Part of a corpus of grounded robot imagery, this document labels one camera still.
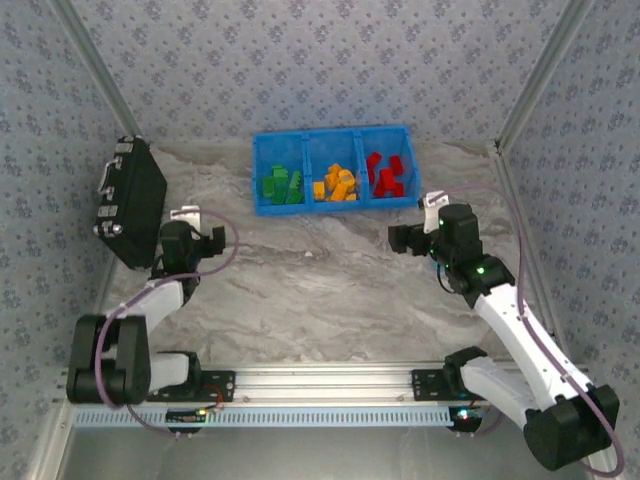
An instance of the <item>blue plastic bin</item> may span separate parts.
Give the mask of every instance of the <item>blue plastic bin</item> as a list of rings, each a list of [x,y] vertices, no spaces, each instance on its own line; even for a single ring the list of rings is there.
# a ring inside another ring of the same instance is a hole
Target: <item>blue plastic bin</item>
[[[404,197],[375,198],[369,185],[367,157],[378,152],[382,160],[376,166],[376,180],[381,168],[389,167],[389,157],[399,155],[404,173]],[[313,182],[324,181],[334,163],[350,170],[356,177],[356,201],[315,201]],[[262,179],[271,175],[273,165],[302,171],[304,203],[272,205],[262,194]],[[296,213],[330,213],[348,210],[414,207],[420,196],[420,173],[409,129],[403,125],[385,127],[339,128],[277,133],[260,133],[253,140],[253,195],[256,214],[261,216]]]

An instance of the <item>blue floral wallpaper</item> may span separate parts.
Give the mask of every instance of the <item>blue floral wallpaper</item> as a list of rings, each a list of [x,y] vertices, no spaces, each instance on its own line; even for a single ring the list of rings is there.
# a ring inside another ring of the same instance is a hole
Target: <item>blue floral wallpaper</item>
[[[74,3],[151,140],[385,123],[486,140],[567,1]]]
[[[640,478],[640,4],[596,2],[509,158],[572,353]]]
[[[94,195],[120,130],[46,2],[0,3],[0,478],[22,478],[92,307]]]

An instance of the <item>wire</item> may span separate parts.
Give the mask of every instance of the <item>wire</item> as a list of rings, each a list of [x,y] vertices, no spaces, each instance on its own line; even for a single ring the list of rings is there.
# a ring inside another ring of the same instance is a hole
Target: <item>wire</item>
[[[222,391],[218,388],[217,385],[205,383],[204,384],[204,388],[214,389],[218,393],[217,400],[216,400],[216,403],[214,403],[212,405],[207,405],[206,407],[203,407],[203,408],[201,408],[199,410],[215,410],[217,407],[222,405],[222,402],[224,402],[224,396],[222,395]]]
[[[447,287],[444,286],[444,283],[442,283],[442,276],[440,275],[440,264],[436,263],[436,276],[438,277],[438,283],[440,284],[440,286],[442,287],[442,289],[447,292],[447,293],[456,293],[453,290],[449,290]]]
[[[595,402],[591,399],[591,397],[589,395],[587,395],[587,393],[582,390],[582,388],[580,387],[578,382],[575,381],[575,379],[569,374],[569,372],[564,368],[564,366],[558,361],[558,359],[555,358],[555,356],[547,348],[547,346],[544,344],[542,339],[538,336],[536,331],[533,329],[533,326],[531,325],[531,322],[529,321],[529,319],[527,318],[527,316],[525,314],[524,279],[525,279],[525,271],[526,271],[526,268],[527,268],[527,261],[526,261],[525,255],[524,255],[524,249],[523,249],[522,242],[524,241],[524,238],[526,237],[526,233],[525,233],[525,230],[524,230],[524,227],[523,227],[522,219],[520,218],[520,214],[518,213],[518,210],[517,210],[516,206],[514,205],[513,201],[504,192],[502,192],[502,190],[494,187],[493,185],[485,184],[485,183],[470,183],[470,184],[467,184],[467,185],[460,185],[459,187],[450,188],[449,190],[447,190],[445,192],[442,192],[442,193],[436,195],[435,197],[433,197],[431,199],[431,202],[436,202],[440,198],[444,197],[445,195],[452,195],[454,193],[467,191],[467,190],[489,190],[491,192],[494,192],[494,193],[500,195],[500,197],[502,197],[502,199],[508,205],[508,207],[509,207],[509,209],[511,211],[511,215],[516,220],[516,224],[517,224],[517,228],[518,228],[518,249],[519,249],[519,257],[520,257],[519,258],[519,263],[518,263],[518,280],[516,282],[516,297],[517,297],[518,313],[520,314],[520,318],[522,319],[522,323],[525,326],[525,328],[527,329],[527,332],[529,333],[529,335],[531,336],[531,338],[533,339],[535,344],[538,346],[540,351],[544,354],[545,357],[547,357],[549,362],[558,371],[558,373],[562,376],[562,378],[564,378],[567,381],[567,383],[569,383],[569,385],[571,385],[571,387],[576,391],[576,393],[578,395],[580,395],[580,397],[584,400],[584,402],[589,406],[589,408],[591,409],[593,414],[596,416],[596,418],[600,421],[600,423],[604,427],[605,431],[607,432],[607,435],[609,436],[609,438],[611,439],[611,442],[613,443],[613,447],[614,447],[614,450],[616,452],[616,457],[617,457],[617,464],[616,464],[616,467],[612,471],[603,472],[601,470],[596,470],[595,468],[593,468],[590,465],[587,465],[587,464],[585,464],[583,462],[580,462],[581,465],[584,467],[584,469],[587,472],[591,473],[592,475],[597,475],[599,477],[604,477],[604,478],[615,478],[615,477],[617,477],[624,470],[624,464],[625,464],[624,450],[622,448],[622,444],[620,443],[620,439],[616,435],[615,431],[613,430],[613,427],[611,426],[611,424],[609,423],[607,418],[600,411],[600,409],[595,404]]]
[[[496,417],[496,420],[490,426],[488,426],[484,430],[480,430],[479,432],[474,432],[470,436],[472,436],[472,437],[482,437],[484,435],[489,435],[490,433],[493,433],[498,429],[500,424],[502,424],[503,420],[504,420],[504,414],[502,412],[498,412],[498,416]]]
[[[126,303],[124,303],[123,305],[120,305],[118,308],[116,308],[115,310],[113,310],[108,316],[106,321],[104,322],[104,325],[102,326],[102,329],[100,330],[100,334],[98,335],[98,341],[96,343],[96,356],[95,356],[95,361],[94,361],[94,371],[95,371],[95,379],[96,379],[96,387],[98,389],[98,395],[100,396],[100,400],[102,400],[102,402],[107,405],[107,407],[109,407],[112,410],[116,410],[118,408],[121,408],[121,406],[117,406],[110,398],[109,395],[107,394],[107,390],[105,388],[104,385],[104,379],[102,378],[102,349],[104,348],[104,342],[105,339],[107,337],[107,332],[109,331],[109,328],[111,327],[111,325],[113,324],[113,322],[115,321],[115,319],[118,317],[118,315],[122,314],[123,312],[125,312],[126,310],[130,309],[131,307],[133,307],[135,304],[137,304],[139,301],[141,301],[143,298],[145,298],[147,295],[149,295],[154,289],[162,286],[162,285],[166,285],[169,282],[172,282],[174,280],[185,280],[188,278],[201,278],[201,277],[208,277],[211,275],[214,275],[222,270],[224,270],[225,268],[227,268],[231,262],[233,262],[233,260],[236,258],[236,255],[238,253],[238,248],[240,247],[240,236],[238,235],[238,229],[236,228],[235,224],[229,220],[227,217],[225,217],[224,215],[211,211],[211,210],[203,210],[203,209],[185,209],[185,210],[180,210],[179,212],[177,212],[177,214],[188,214],[188,213],[201,213],[210,217],[215,217],[218,218],[220,220],[222,220],[223,222],[227,223],[229,225],[229,227],[231,228],[231,230],[233,231],[233,235],[234,235],[234,245],[233,245],[233,250],[231,251],[231,255],[229,255],[229,257],[218,267],[206,271],[206,272],[194,272],[194,273],[181,273],[178,275],[172,275],[170,277],[166,277],[163,278],[161,280],[159,280],[158,282],[156,282],[154,285],[151,286],[147,286],[144,290],[142,290],[140,293],[138,293],[135,297],[133,297],[132,299],[130,299],[129,301],[127,301]]]
[[[176,433],[172,433],[169,430],[165,430],[164,428],[160,428],[160,427],[156,427],[155,425],[151,425],[150,423],[148,423],[147,421],[145,421],[139,414],[138,412],[136,412],[133,407],[129,404],[127,404],[127,410],[129,410],[129,413],[131,414],[131,416],[134,418],[134,420],[136,422],[138,422],[140,425],[142,425],[144,428],[151,430],[155,433],[158,433],[160,435],[164,435],[165,437],[172,437],[175,438],[176,440],[178,438],[180,438],[180,432],[176,432]]]
[[[471,403],[467,406],[467,408],[474,408],[475,404],[476,404],[477,400],[472,400]],[[491,404],[487,405],[487,409],[484,411],[484,413],[489,413],[489,411],[491,410]]]

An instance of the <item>toy brick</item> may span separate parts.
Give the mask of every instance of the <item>toy brick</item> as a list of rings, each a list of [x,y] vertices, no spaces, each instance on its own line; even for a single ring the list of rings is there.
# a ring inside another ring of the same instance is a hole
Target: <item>toy brick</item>
[[[391,155],[391,157],[389,157],[389,165],[394,175],[399,176],[404,173],[404,165],[402,165],[400,155]]]
[[[338,178],[338,175],[335,173],[330,173],[328,175],[325,175],[324,179],[325,179],[325,184],[327,186],[327,190],[329,190],[330,192],[333,192],[336,186],[338,185],[338,183],[340,183],[340,179]]]
[[[393,189],[394,197],[404,197],[404,184],[401,182],[396,183],[396,188]]]
[[[324,196],[326,189],[324,186],[324,182],[313,182],[313,199],[314,200],[324,200]]]
[[[330,197],[332,202],[341,202],[347,197],[347,186],[344,183],[339,183],[333,194]]]
[[[273,197],[276,190],[276,181],[273,177],[264,177],[262,179],[262,196],[265,198]]]
[[[287,189],[285,187],[276,185],[276,192],[274,193],[273,198],[271,199],[271,203],[273,205],[282,205],[286,197],[287,197]]]
[[[356,188],[356,179],[349,170],[340,170],[338,173],[338,178],[341,183],[344,183],[347,186],[347,193],[351,193]]]
[[[289,182],[289,172],[286,168],[274,168],[272,171],[276,185],[286,185]]]
[[[341,170],[342,170],[342,167],[337,163],[334,163],[329,167],[329,173],[335,173],[336,175],[340,173]]]
[[[373,196],[376,198],[384,198],[384,194],[387,191],[384,188],[384,184],[382,183],[382,179],[378,180],[376,184],[376,188],[373,190]]]
[[[385,191],[391,191],[396,187],[396,179],[393,176],[393,172],[390,168],[383,168],[380,170],[380,182],[384,185]]]
[[[287,201],[285,202],[287,205],[295,205],[297,203],[301,203],[304,199],[304,195],[300,190],[289,190],[289,196],[287,197]]]
[[[289,190],[299,190],[302,185],[302,173],[298,170],[291,174],[291,182],[289,183]]]
[[[382,155],[378,152],[373,152],[367,157],[367,174],[369,175],[369,185],[373,185],[376,182],[376,167],[382,160]]]

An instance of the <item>briefcase handle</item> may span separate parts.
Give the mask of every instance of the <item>briefcase handle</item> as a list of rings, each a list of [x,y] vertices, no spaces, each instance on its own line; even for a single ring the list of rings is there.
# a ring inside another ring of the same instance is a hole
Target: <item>briefcase handle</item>
[[[98,184],[98,195],[105,195],[107,197],[107,200],[109,201],[113,200],[113,194],[115,192],[115,187],[107,186],[107,181],[109,180],[109,172],[111,171],[112,166],[116,170],[120,170],[122,168],[122,157],[114,157],[112,160],[109,160],[104,164],[102,178],[100,179],[100,183]]]

